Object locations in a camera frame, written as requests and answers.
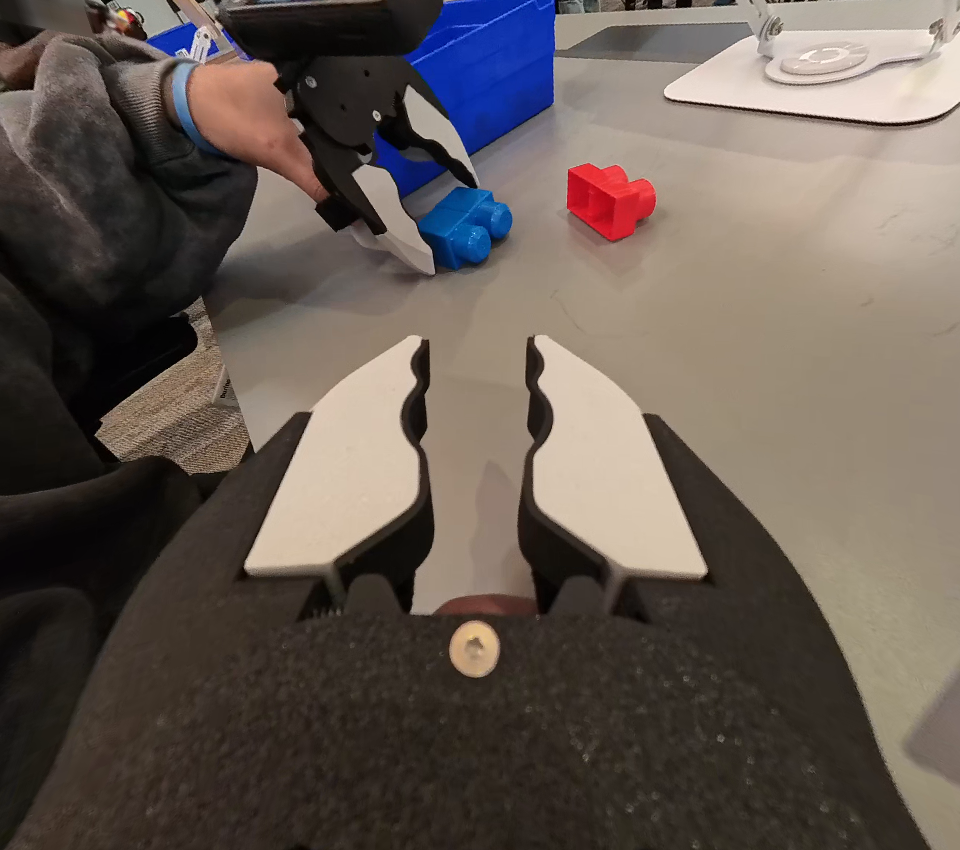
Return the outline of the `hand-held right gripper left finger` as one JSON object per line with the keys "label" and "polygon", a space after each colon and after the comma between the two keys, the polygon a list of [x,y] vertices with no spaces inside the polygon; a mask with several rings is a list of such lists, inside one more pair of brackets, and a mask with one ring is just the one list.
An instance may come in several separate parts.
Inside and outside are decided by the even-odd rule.
{"label": "hand-held right gripper left finger", "polygon": [[306,426],[243,569],[349,588],[413,580],[434,542],[429,341],[411,335],[331,388]]}

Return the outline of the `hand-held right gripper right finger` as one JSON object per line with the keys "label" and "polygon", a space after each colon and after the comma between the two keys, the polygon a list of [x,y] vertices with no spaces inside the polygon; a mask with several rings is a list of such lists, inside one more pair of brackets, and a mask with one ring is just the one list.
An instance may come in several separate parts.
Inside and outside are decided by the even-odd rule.
{"label": "hand-held right gripper right finger", "polygon": [[706,561],[640,407],[550,337],[530,337],[518,542],[551,584],[701,581]]}

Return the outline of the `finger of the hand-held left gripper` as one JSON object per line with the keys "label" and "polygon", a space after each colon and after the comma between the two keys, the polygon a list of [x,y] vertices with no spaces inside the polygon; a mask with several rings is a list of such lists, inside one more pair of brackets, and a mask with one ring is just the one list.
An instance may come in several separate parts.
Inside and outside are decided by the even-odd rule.
{"label": "finger of the hand-held left gripper", "polygon": [[474,164],[449,114],[423,76],[411,64],[395,65],[397,90],[392,111],[378,134],[410,161],[429,161],[460,184],[478,189]]}
{"label": "finger of the hand-held left gripper", "polygon": [[377,165],[363,164],[352,176],[362,195],[362,198],[354,197],[354,204],[358,209],[368,210],[366,217],[361,216],[350,226],[354,241],[366,249],[390,253],[421,274],[435,275],[433,251],[404,209],[390,172]]}

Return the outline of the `blue plastic bin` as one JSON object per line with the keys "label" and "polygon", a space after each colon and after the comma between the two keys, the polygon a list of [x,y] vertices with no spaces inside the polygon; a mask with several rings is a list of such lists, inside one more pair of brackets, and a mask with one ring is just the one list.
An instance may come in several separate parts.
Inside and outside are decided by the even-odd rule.
{"label": "blue plastic bin", "polygon": [[205,63],[226,52],[228,42],[210,28],[184,23],[149,37],[147,43],[170,56]]}
{"label": "blue plastic bin", "polygon": [[473,155],[552,106],[557,0],[443,5],[405,59],[427,81]]}

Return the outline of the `blue one-stud block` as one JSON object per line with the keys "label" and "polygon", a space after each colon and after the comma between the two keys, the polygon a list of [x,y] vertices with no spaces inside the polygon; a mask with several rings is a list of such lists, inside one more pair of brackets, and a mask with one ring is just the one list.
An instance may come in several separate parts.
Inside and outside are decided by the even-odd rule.
{"label": "blue one-stud block", "polygon": [[513,227],[513,214],[509,206],[487,190],[455,188],[437,208],[450,211],[457,222],[482,227],[495,243],[505,239]]}
{"label": "blue one-stud block", "polygon": [[417,228],[441,268],[479,265],[492,251],[490,233],[467,211],[436,207],[420,219]]}

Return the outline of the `red two-stud block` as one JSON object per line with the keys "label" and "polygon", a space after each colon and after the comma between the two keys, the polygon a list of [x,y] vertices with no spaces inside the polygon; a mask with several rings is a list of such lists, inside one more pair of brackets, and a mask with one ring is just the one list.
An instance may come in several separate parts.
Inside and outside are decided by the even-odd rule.
{"label": "red two-stud block", "polygon": [[653,184],[630,179],[618,165],[584,163],[570,168],[567,176],[567,210],[611,243],[630,237],[656,208]]}

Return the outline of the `person's left forearm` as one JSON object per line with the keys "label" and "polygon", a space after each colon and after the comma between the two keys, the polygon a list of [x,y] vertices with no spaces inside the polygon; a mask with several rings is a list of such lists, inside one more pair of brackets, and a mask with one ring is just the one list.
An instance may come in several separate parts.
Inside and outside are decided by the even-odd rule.
{"label": "person's left forearm", "polygon": [[2,264],[54,314],[126,335],[200,297],[258,172],[166,110],[190,65],[114,33],[2,45]]}

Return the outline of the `grey desk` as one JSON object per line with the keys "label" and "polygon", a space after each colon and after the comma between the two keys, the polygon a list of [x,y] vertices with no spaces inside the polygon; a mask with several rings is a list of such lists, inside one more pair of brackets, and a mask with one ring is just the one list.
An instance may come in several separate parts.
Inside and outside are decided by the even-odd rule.
{"label": "grey desk", "polygon": [[[254,446],[401,338],[431,344],[437,536],[414,607],[527,594],[525,341],[660,415],[762,521],[833,626],[879,734],[958,667],[958,119],[875,129],[667,101],[687,61],[555,57],[556,101],[481,151],[513,231],[421,279],[264,173],[207,298]],[[656,192],[609,242],[568,170]]]}

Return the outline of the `person's left hand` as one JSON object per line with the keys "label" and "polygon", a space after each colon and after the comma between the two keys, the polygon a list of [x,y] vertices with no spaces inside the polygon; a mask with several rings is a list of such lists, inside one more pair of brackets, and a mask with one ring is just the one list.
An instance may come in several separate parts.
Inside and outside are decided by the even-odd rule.
{"label": "person's left hand", "polygon": [[320,184],[301,131],[267,62],[201,64],[186,79],[186,104],[198,134],[223,154],[273,172],[320,203]]}

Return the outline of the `blue wristband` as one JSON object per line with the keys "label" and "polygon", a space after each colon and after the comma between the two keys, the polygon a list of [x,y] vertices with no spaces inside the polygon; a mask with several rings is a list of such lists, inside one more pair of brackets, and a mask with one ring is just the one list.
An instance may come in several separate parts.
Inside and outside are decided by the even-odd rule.
{"label": "blue wristband", "polygon": [[197,61],[177,57],[171,71],[169,81],[169,98],[173,107],[175,120],[181,132],[198,148],[199,151],[223,159],[229,159],[221,149],[214,147],[198,130],[188,99],[188,85],[190,77],[200,64]]}

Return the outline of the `person's dark clothing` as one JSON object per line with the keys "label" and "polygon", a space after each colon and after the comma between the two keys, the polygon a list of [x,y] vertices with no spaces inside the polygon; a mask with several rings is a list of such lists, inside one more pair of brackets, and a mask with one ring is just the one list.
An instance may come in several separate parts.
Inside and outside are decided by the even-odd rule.
{"label": "person's dark clothing", "polygon": [[2,276],[1,840],[52,769],[95,661],[138,582],[225,472],[121,462],[102,417],[185,357],[184,314],[91,340]]}

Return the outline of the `white tilting stand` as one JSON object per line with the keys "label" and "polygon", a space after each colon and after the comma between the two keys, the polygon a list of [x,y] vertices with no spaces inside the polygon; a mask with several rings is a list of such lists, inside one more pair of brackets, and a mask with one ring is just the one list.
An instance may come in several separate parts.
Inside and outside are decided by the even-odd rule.
{"label": "white tilting stand", "polygon": [[734,0],[751,36],[663,91],[674,103],[870,124],[926,124],[958,106],[958,0],[928,28],[785,29],[767,0]]}

